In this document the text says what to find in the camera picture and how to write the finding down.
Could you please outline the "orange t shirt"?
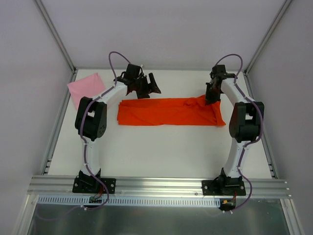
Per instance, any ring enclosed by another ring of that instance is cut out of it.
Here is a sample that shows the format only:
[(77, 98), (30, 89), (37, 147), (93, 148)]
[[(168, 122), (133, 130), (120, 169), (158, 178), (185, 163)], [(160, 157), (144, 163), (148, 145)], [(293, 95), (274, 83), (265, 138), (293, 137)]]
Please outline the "orange t shirt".
[(220, 102), (205, 95), (189, 98), (128, 99), (118, 105), (117, 122), (129, 126), (225, 126)]

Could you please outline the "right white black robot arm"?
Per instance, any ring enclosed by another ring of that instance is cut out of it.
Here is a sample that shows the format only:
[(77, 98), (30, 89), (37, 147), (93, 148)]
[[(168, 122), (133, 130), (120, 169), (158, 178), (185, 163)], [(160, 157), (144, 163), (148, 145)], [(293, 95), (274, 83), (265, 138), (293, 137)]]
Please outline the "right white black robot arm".
[(242, 167), (250, 145), (260, 140), (263, 134), (264, 104), (253, 100), (239, 87), (237, 76), (227, 73), (225, 65), (215, 65), (210, 73), (211, 81), (206, 83), (205, 104), (213, 105), (224, 94), (233, 106), (229, 121), (229, 134), (232, 137), (231, 149), (222, 168), (217, 190), (229, 194), (234, 190), (232, 179), (240, 179)]

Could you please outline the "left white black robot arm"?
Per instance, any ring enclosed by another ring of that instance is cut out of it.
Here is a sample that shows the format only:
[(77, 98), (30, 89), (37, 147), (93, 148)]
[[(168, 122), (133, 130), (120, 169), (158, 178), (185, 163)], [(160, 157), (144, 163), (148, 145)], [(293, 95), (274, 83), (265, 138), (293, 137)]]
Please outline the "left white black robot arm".
[(141, 66), (128, 64), (114, 84), (93, 98), (82, 97), (78, 106), (75, 128), (78, 130), (83, 147), (83, 164), (78, 179), (84, 182), (89, 192), (96, 192), (101, 186), (99, 164), (99, 143), (107, 128), (107, 112), (110, 106), (135, 92), (138, 99), (149, 98), (151, 93), (160, 94), (154, 75), (146, 75)]

